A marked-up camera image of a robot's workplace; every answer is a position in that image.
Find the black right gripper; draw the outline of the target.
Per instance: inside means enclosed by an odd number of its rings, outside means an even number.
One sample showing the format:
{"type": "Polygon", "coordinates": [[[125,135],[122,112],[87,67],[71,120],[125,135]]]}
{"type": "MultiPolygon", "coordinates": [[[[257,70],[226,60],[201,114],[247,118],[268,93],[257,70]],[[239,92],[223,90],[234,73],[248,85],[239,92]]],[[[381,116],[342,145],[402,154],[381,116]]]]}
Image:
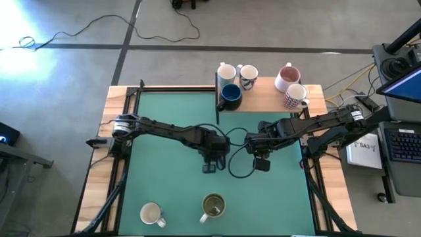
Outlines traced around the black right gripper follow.
{"type": "Polygon", "coordinates": [[[269,157],[273,151],[283,148],[282,136],[278,131],[279,122],[260,121],[257,133],[248,132],[245,137],[247,153],[255,157],[269,157]]]}

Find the black mug teal inside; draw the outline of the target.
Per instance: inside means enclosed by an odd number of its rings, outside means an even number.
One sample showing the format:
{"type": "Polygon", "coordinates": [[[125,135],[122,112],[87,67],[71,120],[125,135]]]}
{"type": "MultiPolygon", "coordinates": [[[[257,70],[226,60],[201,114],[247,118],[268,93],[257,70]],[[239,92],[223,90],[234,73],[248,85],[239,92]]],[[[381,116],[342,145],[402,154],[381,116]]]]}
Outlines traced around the black mug teal inside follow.
{"type": "Polygon", "coordinates": [[[216,110],[234,111],[239,108],[243,99],[243,93],[236,84],[226,84],[218,94],[218,104],[216,110]]]}

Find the red white patterned mug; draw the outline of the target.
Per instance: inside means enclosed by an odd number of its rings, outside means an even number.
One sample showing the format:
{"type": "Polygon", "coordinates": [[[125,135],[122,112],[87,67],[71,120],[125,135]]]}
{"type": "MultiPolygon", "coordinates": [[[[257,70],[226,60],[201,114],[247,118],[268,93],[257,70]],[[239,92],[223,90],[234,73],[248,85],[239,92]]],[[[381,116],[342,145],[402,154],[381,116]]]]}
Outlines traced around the red white patterned mug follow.
{"type": "Polygon", "coordinates": [[[308,91],[301,84],[292,84],[286,90],[284,96],[284,107],[287,109],[307,108],[310,101],[307,99],[308,91]]]}

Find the white mug olive green inside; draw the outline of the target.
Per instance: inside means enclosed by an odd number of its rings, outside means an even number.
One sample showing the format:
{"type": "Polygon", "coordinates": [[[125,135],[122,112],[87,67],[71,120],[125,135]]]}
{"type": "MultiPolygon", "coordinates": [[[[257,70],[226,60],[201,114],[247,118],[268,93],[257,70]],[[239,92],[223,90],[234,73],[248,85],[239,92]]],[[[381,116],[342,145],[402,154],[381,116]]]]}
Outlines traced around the white mug olive green inside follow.
{"type": "Polygon", "coordinates": [[[225,209],[226,202],[220,194],[208,194],[202,201],[203,215],[199,222],[203,224],[207,219],[219,218],[223,215],[225,209]]]}

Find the white mug blue floral pattern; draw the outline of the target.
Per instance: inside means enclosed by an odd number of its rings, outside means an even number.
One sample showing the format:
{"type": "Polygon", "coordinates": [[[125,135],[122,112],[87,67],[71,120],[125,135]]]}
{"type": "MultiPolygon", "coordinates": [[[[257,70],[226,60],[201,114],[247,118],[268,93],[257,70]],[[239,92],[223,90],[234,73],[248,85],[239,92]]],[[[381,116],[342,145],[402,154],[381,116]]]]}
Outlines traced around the white mug blue floral pattern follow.
{"type": "Polygon", "coordinates": [[[250,90],[257,81],[259,72],[253,65],[237,65],[239,84],[244,90],[250,90]]]}

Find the white mug pink inside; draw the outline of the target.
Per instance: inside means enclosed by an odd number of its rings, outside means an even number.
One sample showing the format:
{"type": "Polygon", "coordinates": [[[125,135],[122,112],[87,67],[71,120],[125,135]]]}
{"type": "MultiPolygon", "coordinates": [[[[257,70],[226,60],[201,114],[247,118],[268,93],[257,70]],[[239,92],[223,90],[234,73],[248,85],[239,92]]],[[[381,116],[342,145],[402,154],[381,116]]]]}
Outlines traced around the white mug pink inside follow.
{"type": "Polygon", "coordinates": [[[298,84],[301,79],[301,72],[298,68],[294,67],[291,63],[286,63],[282,67],[274,81],[276,89],[285,93],[288,87],[292,84],[298,84]]]}

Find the plain white mug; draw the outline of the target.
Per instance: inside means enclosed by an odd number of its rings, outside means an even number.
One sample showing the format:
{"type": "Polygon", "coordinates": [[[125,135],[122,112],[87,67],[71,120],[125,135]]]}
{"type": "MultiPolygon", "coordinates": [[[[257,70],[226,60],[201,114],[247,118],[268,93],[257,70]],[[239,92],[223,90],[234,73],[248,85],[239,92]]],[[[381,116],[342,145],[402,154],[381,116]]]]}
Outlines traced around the plain white mug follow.
{"type": "Polygon", "coordinates": [[[163,211],[160,205],[156,202],[146,203],[139,213],[139,217],[144,224],[157,224],[161,228],[166,226],[166,221],[163,218],[163,211]]]}

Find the wooden shelf black legs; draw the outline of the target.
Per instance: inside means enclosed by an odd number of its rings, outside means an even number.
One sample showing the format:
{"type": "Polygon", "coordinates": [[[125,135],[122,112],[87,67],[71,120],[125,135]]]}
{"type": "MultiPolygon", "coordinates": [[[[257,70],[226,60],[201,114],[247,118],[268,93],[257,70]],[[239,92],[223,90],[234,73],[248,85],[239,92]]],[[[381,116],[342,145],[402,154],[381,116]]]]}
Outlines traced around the wooden shelf black legs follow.
{"type": "Polygon", "coordinates": [[[275,88],[274,81],[275,77],[259,77],[252,89],[242,91],[243,99],[236,110],[216,112],[216,123],[223,128],[229,125],[256,128],[259,121],[274,122],[280,118],[288,118],[289,114],[300,113],[303,108],[284,107],[285,94],[275,88]]]}

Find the black power strip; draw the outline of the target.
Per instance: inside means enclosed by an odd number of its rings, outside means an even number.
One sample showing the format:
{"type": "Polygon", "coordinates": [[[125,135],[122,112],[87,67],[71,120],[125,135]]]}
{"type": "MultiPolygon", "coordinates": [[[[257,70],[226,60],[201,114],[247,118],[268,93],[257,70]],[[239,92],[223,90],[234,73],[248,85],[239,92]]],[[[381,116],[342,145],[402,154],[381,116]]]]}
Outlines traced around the black power strip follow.
{"type": "Polygon", "coordinates": [[[356,95],[356,100],[371,112],[375,112],[380,108],[376,102],[363,92],[356,95]]]}

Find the black backlit keyboard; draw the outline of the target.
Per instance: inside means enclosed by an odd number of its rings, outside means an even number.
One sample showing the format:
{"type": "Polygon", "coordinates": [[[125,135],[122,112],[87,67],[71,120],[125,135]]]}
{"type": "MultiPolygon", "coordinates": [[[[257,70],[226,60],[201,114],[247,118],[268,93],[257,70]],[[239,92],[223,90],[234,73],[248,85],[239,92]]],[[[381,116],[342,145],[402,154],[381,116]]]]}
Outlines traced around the black backlit keyboard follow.
{"type": "Polygon", "coordinates": [[[421,164],[421,133],[391,129],[384,132],[391,161],[421,164]]]}

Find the black floor stand base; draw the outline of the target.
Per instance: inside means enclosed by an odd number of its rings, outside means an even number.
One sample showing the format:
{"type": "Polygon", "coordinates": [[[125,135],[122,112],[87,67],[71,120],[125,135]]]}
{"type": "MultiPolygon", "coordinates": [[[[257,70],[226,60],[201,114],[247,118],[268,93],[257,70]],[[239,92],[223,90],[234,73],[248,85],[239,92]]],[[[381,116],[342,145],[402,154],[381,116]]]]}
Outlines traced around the black floor stand base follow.
{"type": "Polygon", "coordinates": [[[184,3],[189,3],[192,9],[197,8],[198,0],[170,0],[173,9],[180,9],[184,3]]]}

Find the computer monitor blue screen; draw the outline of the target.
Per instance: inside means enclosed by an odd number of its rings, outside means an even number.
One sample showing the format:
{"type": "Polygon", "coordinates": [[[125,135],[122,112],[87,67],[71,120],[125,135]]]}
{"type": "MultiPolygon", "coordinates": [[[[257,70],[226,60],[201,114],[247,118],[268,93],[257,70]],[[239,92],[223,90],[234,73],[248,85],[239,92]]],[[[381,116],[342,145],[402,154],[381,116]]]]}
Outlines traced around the computer monitor blue screen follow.
{"type": "Polygon", "coordinates": [[[421,103],[421,61],[376,90],[387,97],[421,103]]]}

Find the black laptop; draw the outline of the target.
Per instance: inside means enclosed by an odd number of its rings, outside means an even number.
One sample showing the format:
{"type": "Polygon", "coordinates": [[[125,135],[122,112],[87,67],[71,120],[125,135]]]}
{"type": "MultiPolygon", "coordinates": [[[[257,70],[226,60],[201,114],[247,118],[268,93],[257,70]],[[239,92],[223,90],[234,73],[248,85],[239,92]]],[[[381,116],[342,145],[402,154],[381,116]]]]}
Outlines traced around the black laptop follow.
{"type": "MultiPolygon", "coordinates": [[[[382,85],[399,77],[421,61],[421,56],[416,56],[417,53],[421,53],[421,49],[403,47],[395,54],[389,54],[385,51],[387,46],[387,44],[375,45],[372,48],[382,85]]],[[[385,152],[385,166],[399,195],[421,198],[421,164],[391,161],[388,157],[384,132],[385,129],[391,129],[421,133],[421,103],[387,96],[385,99],[392,118],[391,121],[380,122],[378,125],[385,152]]]]}

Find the black round pole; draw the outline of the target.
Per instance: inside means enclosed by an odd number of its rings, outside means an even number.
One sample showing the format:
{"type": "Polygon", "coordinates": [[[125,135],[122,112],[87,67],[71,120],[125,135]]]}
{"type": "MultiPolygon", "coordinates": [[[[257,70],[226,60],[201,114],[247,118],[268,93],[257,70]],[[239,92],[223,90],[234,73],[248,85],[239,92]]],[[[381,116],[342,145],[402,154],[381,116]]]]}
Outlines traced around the black round pole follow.
{"type": "Polygon", "coordinates": [[[408,43],[413,37],[421,33],[421,18],[419,18],[412,26],[403,32],[395,41],[388,45],[385,51],[389,54],[395,54],[408,43]]]}

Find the grey metal stand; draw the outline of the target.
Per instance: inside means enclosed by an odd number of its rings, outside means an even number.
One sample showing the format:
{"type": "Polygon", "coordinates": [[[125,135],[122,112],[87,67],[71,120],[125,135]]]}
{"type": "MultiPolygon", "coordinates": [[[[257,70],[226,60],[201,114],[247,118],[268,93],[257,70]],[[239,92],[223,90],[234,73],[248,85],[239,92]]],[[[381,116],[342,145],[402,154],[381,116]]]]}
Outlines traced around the grey metal stand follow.
{"type": "Polygon", "coordinates": [[[50,169],[54,161],[0,143],[0,231],[7,221],[14,200],[23,189],[33,165],[50,169]]]}

